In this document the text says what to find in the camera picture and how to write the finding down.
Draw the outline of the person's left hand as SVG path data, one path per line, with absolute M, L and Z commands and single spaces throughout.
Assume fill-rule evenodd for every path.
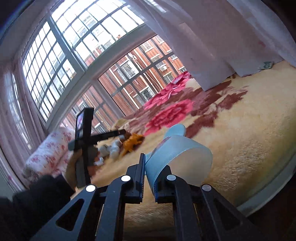
M 99 152 L 96 153 L 95 158 L 93 159 L 93 163 L 99 160 L 98 157 Z M 79 149 L 75 152 L 73 152 L 71 158 L 69 159 L 69 162 L 67 164 L 66 171 L 63 174 L 63 177 L 67 181 L 67 183 L 70 185 L 70 187 L 75 191 L 75 188 L 77 186 L 77 180 L 76 180 L 76 169 L 75 165 L 78 159 L 82 156 L 82 150 Z M 92 165 L 88 166 L 88 174 L 90 177 L 94 176 L 96 171 L 98 170 L 98 166 Z

